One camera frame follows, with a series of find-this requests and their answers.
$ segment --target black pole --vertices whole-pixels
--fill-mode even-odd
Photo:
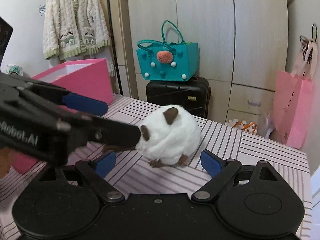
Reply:
[[[119,72],[119,66],[118,66],[118,60],[117,60],[117,53],[116,53],[115,37],[113,34],[113,27],[112,27],[110,0],[107,0],[107,8],[108,8],[108,16],[109,16],[109,26],[110,26],[109,32],[110,32],[110,38],[111,38],[113,58],[115,60],[115,69],[116,69],[116,73],[117,73],[117,80],[118,80],[120,95],[123,96],[122,85],[121,85],[121,80],[120,80],[120,72]]]

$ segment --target wardrobe door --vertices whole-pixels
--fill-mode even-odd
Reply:
[[[287,0],[235,0],[233,83],[275,90],[288,47]]]
[[[233,0],[177,0],[177,15],[184,40],[199,43],[199,76],[231,82],[235,35]]]
[[[130,29],[136,73],[141,73],[136,54],[140,40],[162,41],[161,26],[165,20],[177,24],[175,0],[128,0]],[[178,42],[178,35],[166,25],[164,29],[169,42]]]

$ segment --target teal tote bag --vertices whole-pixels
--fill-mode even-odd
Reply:
[[[167,44],[164,37],[166,22],[177,30],[182,39],[181,43]],[[168,20],[162,24],[161,33],[163,42],[142,40],[137,43],[139,47],[137,56],[143,78],[158,81],[188,81],[198,70],[198,43],[186,43],[178,28]]]

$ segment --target cardigan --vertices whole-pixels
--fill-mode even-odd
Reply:
[[[46,0],[44,56],[60,60],[110,45],[100,0]]]

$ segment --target white stuffed animal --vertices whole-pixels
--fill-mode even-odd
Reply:
[[[182,165],[200,144],[200,128],[183,107],[158,108],[140,124],[141,138],[136,150],[150,159],[153,167]]]

